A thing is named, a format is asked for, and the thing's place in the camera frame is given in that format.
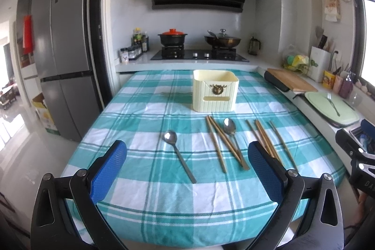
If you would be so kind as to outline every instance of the refrigerator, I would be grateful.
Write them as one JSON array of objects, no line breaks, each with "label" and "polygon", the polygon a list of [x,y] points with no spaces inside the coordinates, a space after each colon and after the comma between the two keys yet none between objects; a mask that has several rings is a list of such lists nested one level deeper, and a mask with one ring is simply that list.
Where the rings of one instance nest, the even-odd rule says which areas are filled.
[{"label": "refrigerator", "polygon": [[34,60],[46,106],[60,134],[78,142],[103,109],[87,7],[87,0],[31,3]]}]

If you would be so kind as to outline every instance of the yellow box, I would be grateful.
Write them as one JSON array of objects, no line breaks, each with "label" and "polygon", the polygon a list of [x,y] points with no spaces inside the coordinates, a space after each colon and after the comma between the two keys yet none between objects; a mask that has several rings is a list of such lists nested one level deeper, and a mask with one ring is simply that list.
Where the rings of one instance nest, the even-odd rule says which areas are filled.
[{"label": "yellow box", "polygon": [[39,118],[41,119],[46,131],[48,131],[50,134],[60,135],[57,127],[55,126],[55,123],[53,122],[51,114],[49,113],[48,108],[43,101],[43,93],[40,93],[35,98],[33,98],[32,103],[35,106]]},{"label": "yellow box", "polygon": [[336,79],[336,76],[334,74],[325,70],[324,74],[323,74],[322,84],[323,84],[324,87],[326,87],[328,89],[333,89],[335,79]]}]

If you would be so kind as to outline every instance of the plastic bag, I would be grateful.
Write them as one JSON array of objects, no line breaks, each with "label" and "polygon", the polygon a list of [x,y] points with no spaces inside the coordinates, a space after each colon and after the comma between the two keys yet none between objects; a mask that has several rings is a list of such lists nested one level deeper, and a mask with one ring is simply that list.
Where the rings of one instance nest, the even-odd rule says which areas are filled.
[{"label": "plastic bag", "polygon": [[285,69],[304,72],[309,65],[309,57],[294,45],[289,45],[282,53],[282,64]]}]

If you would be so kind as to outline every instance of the fork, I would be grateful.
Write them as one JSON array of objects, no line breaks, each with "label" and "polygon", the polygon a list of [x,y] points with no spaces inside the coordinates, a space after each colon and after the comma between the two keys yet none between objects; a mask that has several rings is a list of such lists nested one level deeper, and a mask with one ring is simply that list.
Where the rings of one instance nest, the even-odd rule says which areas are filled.
[{"label": "fork", "polygon": [[334,110],[335,110],[336,113],[337,113],[337,116],[340,117],[340,113],[338,112],[336,106],[335,106],[334,103],[332,102],[331,93],[327,93],[327,100],[329,101],[329,103],[331,103],[332,107],[334,108]]}]

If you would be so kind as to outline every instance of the wooden chopsticks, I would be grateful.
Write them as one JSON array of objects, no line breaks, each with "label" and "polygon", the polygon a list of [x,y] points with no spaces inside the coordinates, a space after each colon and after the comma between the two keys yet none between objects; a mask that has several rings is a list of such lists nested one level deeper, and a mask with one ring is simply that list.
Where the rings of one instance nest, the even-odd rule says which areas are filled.
[{"label": "wooden chopsticks", "polygon": [[231,153],[233,154],[233,156],[241,164],[241,160],[240,160],[239,156],[237,155],[237,152],[236,152],[236,149],[234,148],[233,143],[230,142],[230,140],[228,139],[228,137],[226,136],[226,134],[223,132],[223,130],[221,129],[221,127],[216,123],[216,121],[211,116],[207,116],[207,117],[208,117],[208,120],[210,121],[210,123],[216,129],[216,131],[219,134],[219,136],[222,139],[222,141],[226,144],[226,146],[231,151]]},{"label": "wooden chopsticks", "polygon": [[263,136],[263,141],[265,143],[267,143],[267,146],[269,148],[270,156],[273,157],[273,158],[278,159],[280,161],[280,163],[282,164],[282,160],[281,160],[279,154],[275,150],[275,147],[273,146],[271,140],[269,139],[269,137],[267,135],[267,132],[264,130],[264,128],[263,128],[262,124],[260,123],[260,121],[256,120],[255,124],[256,124],[256,127],[258,128],[260,134]]},{"label": "wooden chopsticks", "polygon": [[297,164],[296,164],[296,162],[294,161],[294,158],[293,158],[292,154],[290,153],[288,147],[286,146],[286,143],[285,143],[284,140],[282,139],[282,137],[281,137],[279,131],[276,129],[276,126],[273,124],[273,122],[272,122],[271,120],[270,120],[270,125],[272,126],[273,131],[275,132],[275,134],[278,136],[278,138],[279,138],[279,140],[280,140],[282,146],[284,147],[285,152],[286,152],[286,154],[288,155],[290,161],[292,162],[294,168],[298,171]]},{"label": "wooden chopsticks", "polygon": [[223,172],[226,173],[225,161],[224,161],[224,159],[223,159],[223,155],[221,154],[221,151],[220,151],[220,148],[219,148],[219,144],[218,144],[218,142],[216,141],[215,135],[214,135],[214,133],[213,133],[213,130],[212,130],[212,126],[211,126],[211,122],[210,122],[209,116],[206,117],[206,122],[207,122],[207,125],[208,125],[208,127],[209,127],[210,135],[211,135],[211,138],[212,138],[212,140],[213,140],[213,144],[215,145],[216,152],[218,153],[217,156],[219,157],[219,161],[220,161],[221,167],[222,167],[222,169],[223,169]]},{"label": "wooden chopsticks", "polygon": [[246,120],[247,125],[250,127],[251,131],[253,132],[254,136],[256,137],[256,140],[265,148],[265,145],[263,144],[263,141],[260,140],[258,134],[256,133],[255,129],[251,125],[249,120]]}]

